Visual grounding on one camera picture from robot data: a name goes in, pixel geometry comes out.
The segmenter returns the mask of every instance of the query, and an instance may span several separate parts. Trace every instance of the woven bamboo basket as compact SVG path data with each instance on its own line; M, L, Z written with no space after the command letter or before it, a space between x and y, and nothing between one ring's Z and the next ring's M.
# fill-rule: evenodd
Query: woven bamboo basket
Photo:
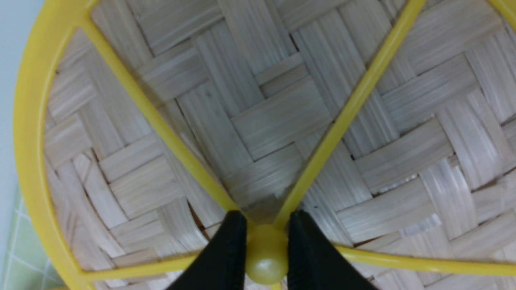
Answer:
M404 5L104 0L91 16L260 224L273 222ZM515 76L516 36L487 1L428 1L299 208L336 245L516 263ZM224 217L81 29L55 71L43 146L55 215L84 271L197 253ZM516 288L512 277L353 265L384 290ZM180 274L94 285L158 290ZM247 278L246 289L270 286Z

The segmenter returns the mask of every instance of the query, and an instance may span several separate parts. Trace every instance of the white wall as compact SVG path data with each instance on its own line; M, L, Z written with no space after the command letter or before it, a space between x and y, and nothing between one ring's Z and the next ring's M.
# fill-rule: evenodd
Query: white wall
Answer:
M14 88L24 46L42 4L43 0L0 0L0 285L18 183L12 144Z

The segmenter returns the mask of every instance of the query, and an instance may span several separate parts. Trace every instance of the yellow plastic knob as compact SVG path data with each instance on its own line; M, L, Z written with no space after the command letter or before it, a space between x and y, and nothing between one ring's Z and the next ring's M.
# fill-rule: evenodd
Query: yellow plastic knob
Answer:
M247 240L246 272L254 282L277 284L288 272L286 234L272 225L253 228Z

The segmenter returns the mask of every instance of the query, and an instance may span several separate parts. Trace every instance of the yellow plastic frame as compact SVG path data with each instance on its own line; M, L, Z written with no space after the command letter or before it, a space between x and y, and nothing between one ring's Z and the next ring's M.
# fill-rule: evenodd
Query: yellow plastic frame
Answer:
M225 189L210 175L161 118L146 98L133 76L90 18L92 7L99 0L47 0L29 37L22 60L14 103L14 145L20 187L27 210L41 242L57 271L71 290L93 289L92 282L156 275L185 269L195 255L153 264L97 272L83 271L60 231L47 186L43 158L43 136L46 106L50 87L59 60L77 28L90 38L105 58L121 84L179 160L207 192L226 210L239 210ZM516 30L516 1L489 0ZM324 166L331 152L347 131L352 120L389 65L407 36L426 0L410 0L400 19L385 40L383 47L360 81L345 108L328 131L301 178L288 196L274 226L282 229L290 213L301 202L305 192ZM516 265L477 263L450 260L419 259L360 251L336 246L348 260L383 267L404 268L472 275L516 276ZM279 284L271 289L279 290Z

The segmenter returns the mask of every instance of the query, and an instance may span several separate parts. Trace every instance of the yellow plastic spoke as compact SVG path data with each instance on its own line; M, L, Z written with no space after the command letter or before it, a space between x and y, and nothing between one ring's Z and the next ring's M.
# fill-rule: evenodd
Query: yellow plastic spoke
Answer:
M240 208L229 197L224 187L204 168L188 146L183 143L179 135L168 126L167 122L154 108L95 24L88 18L81 23L81 28L105 59L143 116L190 174L225 211L240 211Z
M423 9L425 3L426 0L410 0L407 4L398 22L373 60L370 69L360 80L358 87L337 117L335 124L328 131L319 147L315 150L315 153L303 174L297 181L291 193L288 195L276 220L274 221L274 225L278 229L283 229L288 223L290 214L299 206L299 203L301 203L301 200L310 188L310 185L342 139L344 133L348 130L359 110L367 101L367 98L375 88L376 83L382 77L383 72L398 51L401 43L409 33L410 28L414 24L414 21Z
M114 270L85 272L83 275L84 278L88 281L104 281L152 276L167 272L184 270L188 268L196 258L197 255L195 254L153 264L139 265Z
M516 275L515 264L423 259L367 252L340 246L336 246L336 249L350 262L370 264L387 268L481 276Z

